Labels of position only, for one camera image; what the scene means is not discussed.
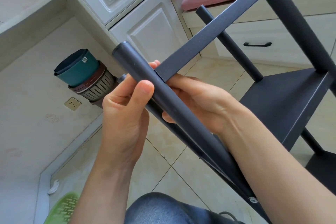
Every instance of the teal bucket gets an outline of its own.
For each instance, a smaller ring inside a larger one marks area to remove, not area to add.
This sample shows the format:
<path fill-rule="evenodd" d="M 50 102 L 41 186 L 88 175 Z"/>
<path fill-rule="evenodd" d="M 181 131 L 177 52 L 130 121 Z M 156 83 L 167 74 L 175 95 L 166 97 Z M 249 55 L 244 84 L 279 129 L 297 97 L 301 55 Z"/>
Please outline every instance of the teal bucket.
<path fill-rule="evenodd" d="M 80 49 L 63 60 L 54 70 L 54 75 L 70 87 L 81 85 L 99 67 L 99 62 L 88 49 Z"/>

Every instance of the black drawer handle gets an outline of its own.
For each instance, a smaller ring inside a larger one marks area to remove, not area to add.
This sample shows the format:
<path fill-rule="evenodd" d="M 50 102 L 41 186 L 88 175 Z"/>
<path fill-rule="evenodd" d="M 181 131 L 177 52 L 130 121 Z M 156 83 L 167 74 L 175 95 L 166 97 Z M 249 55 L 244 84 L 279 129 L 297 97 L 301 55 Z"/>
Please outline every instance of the black drawer handle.
<path fill-rule="evenodd" d="M 248 47 L 269 47 L 271 46 L 272 43 L 268 42 L 266 44 L 250 44 L 250 43 L 244 43 L 244 46 L 248 46 Z"/>

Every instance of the screw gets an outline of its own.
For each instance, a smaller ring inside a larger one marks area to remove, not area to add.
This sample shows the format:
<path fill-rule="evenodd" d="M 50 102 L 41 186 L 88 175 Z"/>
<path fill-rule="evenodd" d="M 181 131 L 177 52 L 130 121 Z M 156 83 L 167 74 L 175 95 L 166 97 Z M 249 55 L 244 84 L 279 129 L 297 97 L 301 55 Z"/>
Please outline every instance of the screw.
<path fill-rule="evenodd" d="M 258 203 L 258 199 L 256 199 L 255 197 L 249 197 L 249 200 L 251 203 L 254 203 L 254 204 Z"/>

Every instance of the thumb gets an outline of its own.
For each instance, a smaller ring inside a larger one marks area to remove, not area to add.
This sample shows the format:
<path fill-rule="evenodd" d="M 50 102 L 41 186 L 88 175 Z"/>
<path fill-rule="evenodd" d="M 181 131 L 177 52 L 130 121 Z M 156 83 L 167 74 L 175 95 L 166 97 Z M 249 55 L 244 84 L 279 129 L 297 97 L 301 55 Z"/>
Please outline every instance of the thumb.
<path fill-rule="evenodd" d="M 153 83 L 147 80 L 138 82 L 125 110 L 128 112 L 130 120 L 137 121 L 140 119 L 142 111 L 150 98 L 153 96 L 153 93 Z"/>

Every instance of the electrical outlet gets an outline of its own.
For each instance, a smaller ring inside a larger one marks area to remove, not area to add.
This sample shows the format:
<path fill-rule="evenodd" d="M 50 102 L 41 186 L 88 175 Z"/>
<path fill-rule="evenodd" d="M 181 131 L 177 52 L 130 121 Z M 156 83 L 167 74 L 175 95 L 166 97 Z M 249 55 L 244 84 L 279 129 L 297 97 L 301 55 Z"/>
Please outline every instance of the electrical outlet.
<path fill-rule="evenodd" d="M 81 105 L 82 103 L 79 102 L 75 98 L 70 98 L 68 101 L 65 102 L 65 106 L 68 107 L 69 109 L 76 111 L 77 108 Z"/>

